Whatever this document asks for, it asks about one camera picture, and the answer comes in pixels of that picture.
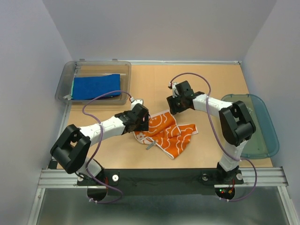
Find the tabletop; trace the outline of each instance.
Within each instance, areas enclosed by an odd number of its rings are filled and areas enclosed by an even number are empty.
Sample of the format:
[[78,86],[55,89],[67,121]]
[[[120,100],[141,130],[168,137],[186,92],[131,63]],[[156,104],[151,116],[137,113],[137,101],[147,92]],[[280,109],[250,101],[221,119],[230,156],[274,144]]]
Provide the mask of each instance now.
[[[247,85],[239,65],[133,65],[131,71],[130,94],[144,100],[150,114],[169,109],[166,98],[172,95],[168,89],[170,80],[184,72],[198,73],[211,84],[211,96],[221,99],[227,94],[246,94]],[[184,75],[175,81],[187,80],[194,92],[207,93],[207,84],[199,77]],[[68,124],[77,127],[88,126],[96,121],[81,112],[82,105],[71,106]],[[129,100],[125,105],[91,105],[86,111],[104,121],[114,114],[130,109]],[[170,159],[159,147],[146,150],[133,134],[111,137],[101,143],[95,159],[105,168],[142,169],[142,168],[215,168],[222,157],[222,151],[216,142],[208,121],[207,113],[186,110],[175,115],[177,124],[196,124],[198,134],[191,137],[187,148],[174,160]],[[224,141],[220,123],[213,118],[218,136]],[[90,147],[88,156],[95,151],[96,145]],[[272,167],[269,158],[253,160],[256,167]],[[248,162],[241,162],[241,167],[251,167]]]

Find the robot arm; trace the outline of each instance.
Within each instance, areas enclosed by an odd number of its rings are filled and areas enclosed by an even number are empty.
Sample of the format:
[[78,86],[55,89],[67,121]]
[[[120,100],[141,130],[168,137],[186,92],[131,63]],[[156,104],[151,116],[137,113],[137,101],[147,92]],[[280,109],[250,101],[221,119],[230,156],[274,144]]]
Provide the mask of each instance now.
[[[171,88],[173,95],[167,98],[171,114],[189,108],[207,112],[207,95],[200,91],[194,93],[187,81],[173,83]],[[222,133],[226,140],[224,149],[230,156],[239,159],[247,141],[256,131],[246,105],[241,101],[230,103],[208,98],[209,113],[219,118],[221,122]],[[218,164],[225,173],[229,173],[238,168],[239,161],[233,160],[224,153]]]
[[[148,109],[143,106],[143,100],[137,99],[132,102],[131,110],[118,113],[101,123],[102,140],[132,131],[147,131],[148,120]],[[89,160],[87,154],[90,146],[99,142],[100,135],[101,127],[98,123],[87,127],[69,125],[53,145],[50,153],[67,173],[80,172],[89,176],[85,168]],[[94,176],[102,169],[95,160],[89,164],[89,171]]]

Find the gray plastic container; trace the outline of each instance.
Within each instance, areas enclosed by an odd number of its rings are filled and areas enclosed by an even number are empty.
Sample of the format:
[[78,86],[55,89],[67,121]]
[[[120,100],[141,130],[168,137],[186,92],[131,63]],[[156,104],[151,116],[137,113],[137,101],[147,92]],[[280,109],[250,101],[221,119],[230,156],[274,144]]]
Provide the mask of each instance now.
[[242,157],[261,159],[274,156],[279,150],[279,141],[273,127],[268,109],[261,98],[256,95],[226,95],[222,101],[243,101],[256,126],[256,132],[247,142]]
[[[65,64],[60,82],[58,84],[55,99],[62,102],[72,102],[72,104],[87,104],[89,100],[72,100],[71,92],[75,77],[105,76],[110,74],[120,74],[121,90],[129,92],[131,64],[127,61],[71,61]],[[124,105],[128,95],[121,93],[109,99],[100,99],[92,102],[94,105]]]

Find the gray floor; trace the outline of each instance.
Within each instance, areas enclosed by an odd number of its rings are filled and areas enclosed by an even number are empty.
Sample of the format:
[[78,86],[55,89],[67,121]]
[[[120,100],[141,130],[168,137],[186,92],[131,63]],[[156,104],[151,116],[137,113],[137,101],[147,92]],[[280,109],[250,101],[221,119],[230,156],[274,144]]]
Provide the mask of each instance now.
[[[249,188],[237,189],[236,197]],[[285,225],[277,187],[258,187],[241,202],[214,196],[126,196],[118,203],[90,203],[84,189],[46,190],[40,225]]]

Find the teal plastic basket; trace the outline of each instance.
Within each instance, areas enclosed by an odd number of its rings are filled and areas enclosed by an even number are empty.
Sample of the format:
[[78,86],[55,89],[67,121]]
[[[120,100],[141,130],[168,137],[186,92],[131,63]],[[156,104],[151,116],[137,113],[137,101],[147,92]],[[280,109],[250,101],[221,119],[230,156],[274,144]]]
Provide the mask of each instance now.
[[243,101],[256,126],[256,132],[247,142],[241,156],[250,159],[261,159],[276,155],[279,151],[279,141],[263,100],[252,94],[230,94],[224,96],[222,101]]

